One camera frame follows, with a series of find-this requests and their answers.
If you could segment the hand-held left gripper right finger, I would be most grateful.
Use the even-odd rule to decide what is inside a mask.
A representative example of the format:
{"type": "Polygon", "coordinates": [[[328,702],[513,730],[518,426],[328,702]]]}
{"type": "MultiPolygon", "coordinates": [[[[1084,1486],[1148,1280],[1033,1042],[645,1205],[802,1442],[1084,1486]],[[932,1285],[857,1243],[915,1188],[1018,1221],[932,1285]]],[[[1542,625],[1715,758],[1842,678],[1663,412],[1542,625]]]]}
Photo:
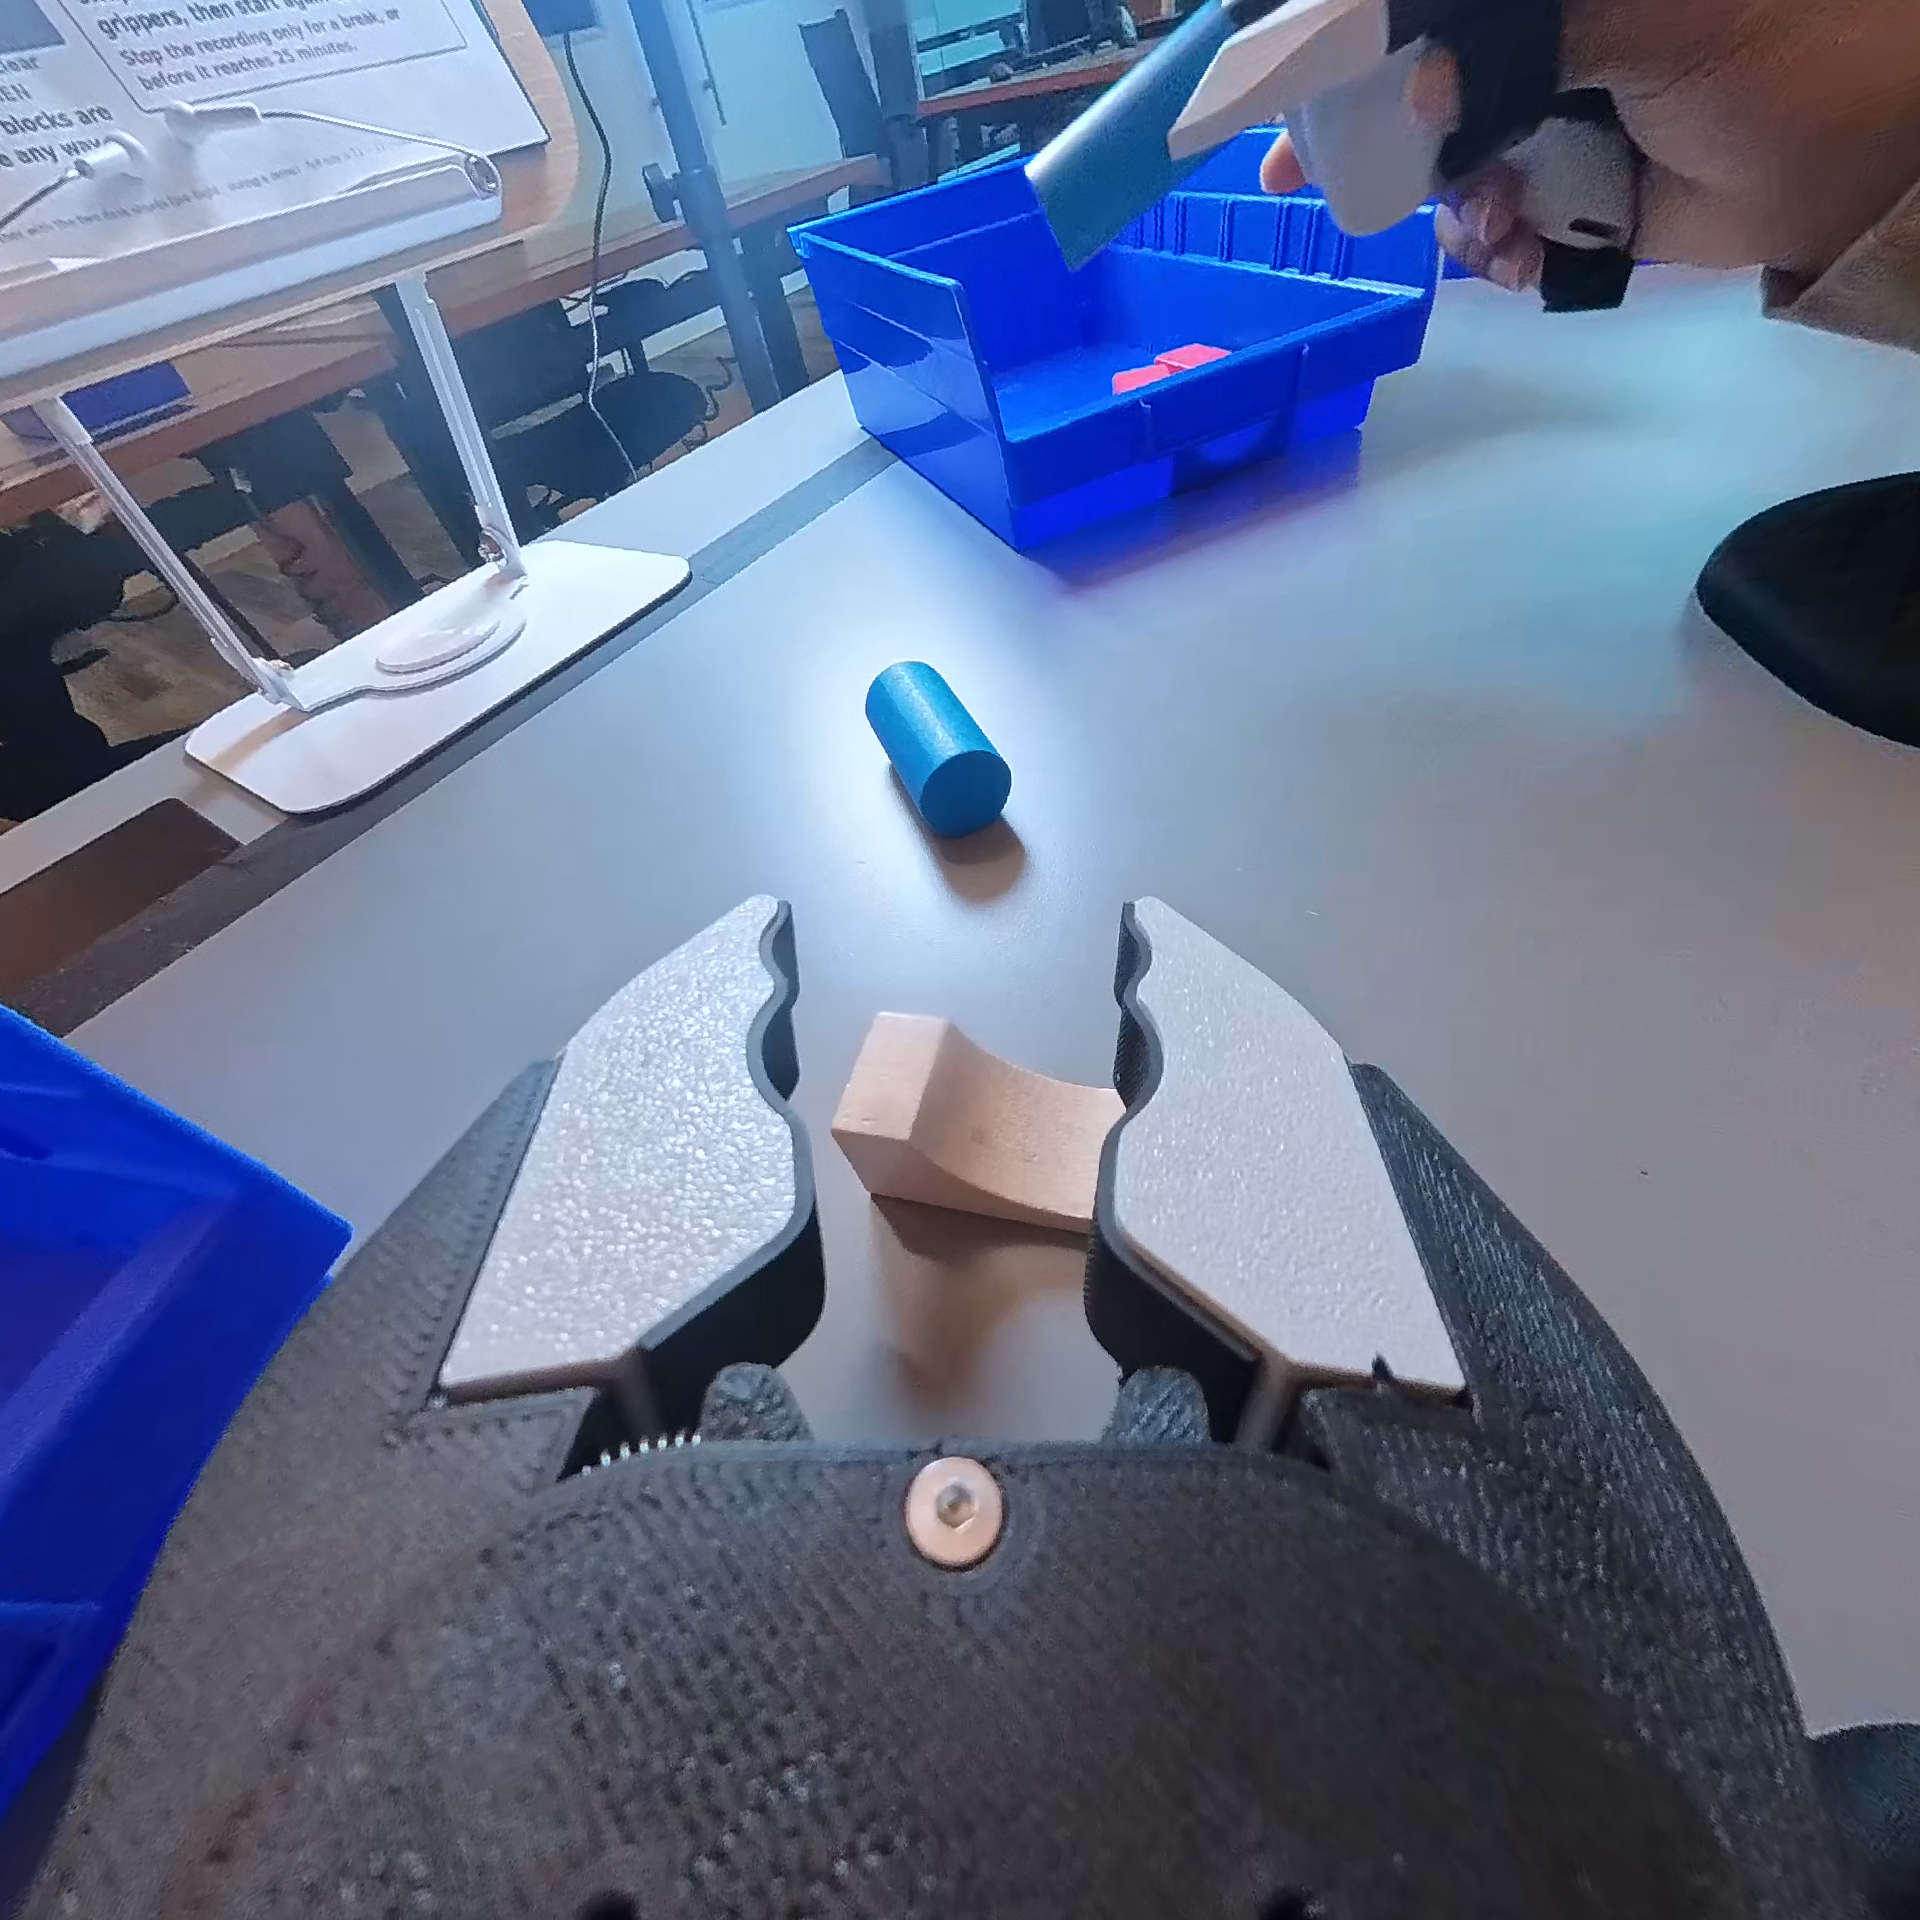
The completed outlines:
{"type": "Polygon", "coordinates": [[[1302,1395],[1468,1406],[1468,1379],[1341,1046],[1162,899],[1121,907],[1112,1088],[1084,1310],[1122,1380],[1280,1446],[1302,1395]]]}

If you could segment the printed instruction sheet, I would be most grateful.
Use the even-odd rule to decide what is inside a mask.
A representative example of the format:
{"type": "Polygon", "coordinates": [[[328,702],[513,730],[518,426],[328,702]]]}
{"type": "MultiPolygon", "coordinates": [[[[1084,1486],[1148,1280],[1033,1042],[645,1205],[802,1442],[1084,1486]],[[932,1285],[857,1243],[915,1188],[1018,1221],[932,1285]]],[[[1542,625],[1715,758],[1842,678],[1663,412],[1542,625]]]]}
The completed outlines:
{"type": "Polygon", "coordinates": [[[2,4],[13,278],[545,143],[483,4],[2,4]]]}

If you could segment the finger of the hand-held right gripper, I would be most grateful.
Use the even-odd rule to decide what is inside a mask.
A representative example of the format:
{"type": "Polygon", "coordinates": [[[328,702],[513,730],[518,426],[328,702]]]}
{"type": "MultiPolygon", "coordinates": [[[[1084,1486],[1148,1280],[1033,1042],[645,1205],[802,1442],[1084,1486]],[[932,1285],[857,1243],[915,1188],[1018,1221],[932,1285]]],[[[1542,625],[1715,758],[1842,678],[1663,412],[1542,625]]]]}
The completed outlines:
{"type": "Polygon", "coordinates": [[[1210,56],[1164,129],[1173,160],[1205,155],[1236,129],[1285,117],[1362,79],[1362,4],[1284,4],[1210,56]]]}

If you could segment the natural wooden arch block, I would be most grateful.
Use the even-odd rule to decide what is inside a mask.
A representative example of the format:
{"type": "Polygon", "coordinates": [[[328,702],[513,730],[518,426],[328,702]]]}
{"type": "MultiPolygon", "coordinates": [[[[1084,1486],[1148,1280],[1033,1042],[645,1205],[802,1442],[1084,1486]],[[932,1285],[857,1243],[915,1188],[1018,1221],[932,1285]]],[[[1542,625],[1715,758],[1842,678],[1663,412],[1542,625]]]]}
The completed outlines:
{"type": "Polygon", "coordinates": [[[1088,1234],[1110,1088],[1018,1066],[947,1017],[878,1013],[828,1135],[875,1199],[1088,1234]]]}

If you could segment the black office chair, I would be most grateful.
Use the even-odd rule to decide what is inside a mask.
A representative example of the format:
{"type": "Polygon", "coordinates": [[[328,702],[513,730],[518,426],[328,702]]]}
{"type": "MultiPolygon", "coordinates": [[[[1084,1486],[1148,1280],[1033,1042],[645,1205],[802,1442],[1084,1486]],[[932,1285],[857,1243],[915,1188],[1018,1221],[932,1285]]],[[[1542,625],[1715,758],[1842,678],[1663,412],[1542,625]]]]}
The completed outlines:
{"type": "Polygon", "coordinates": [[[555,523],[573,499],[620,492],[707,420],[697,382],[645,361],[649,331],[672,319],[662,282],[627,278],[458,341],[517,517],[555,523]]]}
{"type": "Polygon", "coordinates": [[[857,29],[852,13],[838,7],[822,18],[802,18],[800,43],[841,155],[875,155],[890,179],[915,182],[925,164],[925,127],[905,18],[880,11],[878,26],[857,29]]]}

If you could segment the white document stand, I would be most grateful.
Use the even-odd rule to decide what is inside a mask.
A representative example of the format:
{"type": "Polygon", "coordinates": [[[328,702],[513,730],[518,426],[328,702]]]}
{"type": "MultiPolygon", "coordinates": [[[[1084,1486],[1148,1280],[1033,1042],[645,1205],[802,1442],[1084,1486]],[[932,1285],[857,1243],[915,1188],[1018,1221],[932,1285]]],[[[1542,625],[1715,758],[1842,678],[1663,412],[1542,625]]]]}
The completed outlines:
{"type": "Polygon", "coordinates": [[[94,190],[106,236],[42,238],[42,260],[2,273],[2,403],[24,401],[48,426],[147,566],[241,674],[249,696],[204,718],[182,754],[279,815],[337,813],[563,662],[680,595],[686,558],[592,541],[518,541],[486,431],[471,401],[427,273],[465,254],[497,251],[539,228],[553,192],[534,186],[545,160],[497,160],[434,132],[353,123],[312,107],[250,101],[169,101],[151,132],[81,129],[79,153],[2,212],[2,236],[61,190],[94,190]],[[225,147],[265,147],[274,127],[337,129],[418,147],[370,179],[301,190],[249,217],[193,214],[178,236],[138,236],[151,204],[185,212],[198,202],[193,164],[225,147]],[[340,640],[301,665],[254,653],[182,551],[155,530],[111,470],[64,396],[87,375],[209,345],[254,323],[393,286],[402,338],[425,361],[475,513],[479,566],[447,586],[340,640]]]}

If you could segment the brown wooden table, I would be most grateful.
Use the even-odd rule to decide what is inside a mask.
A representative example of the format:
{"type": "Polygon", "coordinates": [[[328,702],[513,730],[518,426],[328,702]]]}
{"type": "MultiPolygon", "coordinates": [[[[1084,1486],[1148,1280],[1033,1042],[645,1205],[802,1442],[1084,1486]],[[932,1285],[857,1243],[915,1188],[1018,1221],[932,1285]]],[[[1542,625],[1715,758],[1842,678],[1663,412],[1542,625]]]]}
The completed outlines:
{"type": "Polygon", "coordinates": [[[931,95],[916,104],[931,174],[939,175],[990,153],[992,129],[1011,129],[1018,153],[1033,153],[1154,48],[1154,39],[1100,44],[931,95]]]}
{"type": "MultiPolygon", "coordinates": [[[[722,190],[723,224],[739,254],[748,259],[750,231],[779,228],[838,190],[866,190],[880,179],[878,155],[841,155],[727,182],[722,190]]],[[[427,271],[427,291],[447,334],[459,338],[547,300],[576,297],[593,278],[612,282],[672,254],[703,251],[686,217],[658,223],[654,209],[623,224],[610,223],[596,251],[592,251],[592,228],[563,228],[561,238],[563,248],[553,259],[539,259],[534,238],[525,236],[427,271]]],[[[197,350],[138,350],[138,364],[169,358],[190,382],[190,401],[162,420],[151,419],[111,437],[105,445],[106,464],[120,476],[142,473],[167,461],[197,457],[204,445],[287,412],[305,412],[328,396],[398,375],[407,341],[405,331],[387,323],[393,313],[387,286],[375,286],[197,350]]]]}

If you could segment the small blue box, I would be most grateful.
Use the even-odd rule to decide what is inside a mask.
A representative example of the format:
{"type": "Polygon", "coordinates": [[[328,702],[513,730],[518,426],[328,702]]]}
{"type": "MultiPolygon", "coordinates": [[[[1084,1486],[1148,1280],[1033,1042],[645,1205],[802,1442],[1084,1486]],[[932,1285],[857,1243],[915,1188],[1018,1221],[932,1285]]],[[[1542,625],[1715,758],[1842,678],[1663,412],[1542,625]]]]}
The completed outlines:
{"type": "Polygon", "coordinates": [[[190,382],[173,361],[152,361],[135,371],[106,375],[61,396],[61,403],[94,439],[178,415],[190,401],[190,382]]]}

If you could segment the person's right forearm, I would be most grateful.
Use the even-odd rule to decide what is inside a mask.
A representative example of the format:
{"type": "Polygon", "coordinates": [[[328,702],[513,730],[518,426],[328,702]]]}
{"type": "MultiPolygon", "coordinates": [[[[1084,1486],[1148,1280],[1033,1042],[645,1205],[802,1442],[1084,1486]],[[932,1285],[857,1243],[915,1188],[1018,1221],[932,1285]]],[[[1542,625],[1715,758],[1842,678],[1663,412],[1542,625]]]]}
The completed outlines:
{"type": "Polygon", "coordinates": [[[1768,319],[1915,354],[1915,190],[1823,273],[1766,268],[1759,291],[1768,319]]]}

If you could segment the blue plastic bin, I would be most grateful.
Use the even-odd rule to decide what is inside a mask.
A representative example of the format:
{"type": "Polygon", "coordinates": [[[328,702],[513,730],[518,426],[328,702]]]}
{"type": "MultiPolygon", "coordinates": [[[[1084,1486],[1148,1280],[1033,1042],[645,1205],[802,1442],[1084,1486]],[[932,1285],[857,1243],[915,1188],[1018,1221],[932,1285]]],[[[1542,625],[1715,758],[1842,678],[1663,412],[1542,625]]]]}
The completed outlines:
{"type": "Polygon", "coordinates": [[[178,1506],[348,1221],[2,1010],[2,1916],[178,1506]]]}
{"type": "Polygon", "coordinates": [[[790,228],[857,425],[1033,551],[1366,425],[1421,358],[1432,209],[1344,236],[1316,190],[1260,190],[1236,132],[1066,271],[1022,164],[790,228]],[[1232,358],[1112,397],[1117,368],[1232,358]]]}

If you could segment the person's right hand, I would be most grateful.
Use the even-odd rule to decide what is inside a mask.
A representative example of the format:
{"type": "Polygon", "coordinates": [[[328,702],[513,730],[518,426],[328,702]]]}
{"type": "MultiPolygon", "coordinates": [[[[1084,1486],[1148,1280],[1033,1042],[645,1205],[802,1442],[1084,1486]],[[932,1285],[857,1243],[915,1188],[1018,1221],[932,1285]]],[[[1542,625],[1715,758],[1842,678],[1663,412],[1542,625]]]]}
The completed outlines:
{"type": "Polygon", "coordinates": [[[1637,263],[1823,273],[1915,186],[1915,4],[1566,4],[1641,153],[1637,263]]]}

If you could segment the blue wooden cylinder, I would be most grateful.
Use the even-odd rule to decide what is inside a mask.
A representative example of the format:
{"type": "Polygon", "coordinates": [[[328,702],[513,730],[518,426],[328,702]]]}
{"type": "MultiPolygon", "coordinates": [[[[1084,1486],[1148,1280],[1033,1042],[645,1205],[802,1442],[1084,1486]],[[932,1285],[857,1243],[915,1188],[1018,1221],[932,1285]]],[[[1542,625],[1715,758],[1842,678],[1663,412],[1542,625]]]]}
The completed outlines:
{"type": "Polygon", "coordinates": [[[1198,7],[1024,160],[1024,182],[1070,273],[1198,165],[1173,160],[1164,136],[1234,29],[1228,4],[1198,7]]]}
{"type": "Polygon", "coordinates": [[[1003,819],[1011,768],[931,662],[886,665],[866,693],[866,718],[932,836],[972,836],[1003,819]]]}

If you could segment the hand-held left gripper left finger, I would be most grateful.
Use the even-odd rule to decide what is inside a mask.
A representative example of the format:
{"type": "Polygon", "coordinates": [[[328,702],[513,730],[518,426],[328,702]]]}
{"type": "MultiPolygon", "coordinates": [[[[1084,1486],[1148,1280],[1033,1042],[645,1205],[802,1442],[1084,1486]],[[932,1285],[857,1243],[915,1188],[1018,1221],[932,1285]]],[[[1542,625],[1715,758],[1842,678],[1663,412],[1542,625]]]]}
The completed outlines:
{"type": "Polygon", "coordinates": [[[792,910],[755,895],[618,988],[547,1065],[439,1357],[450,1405],[586,1388],[688,1434],[730,1365],[784,1365],[826,1295],[792,910]]]}

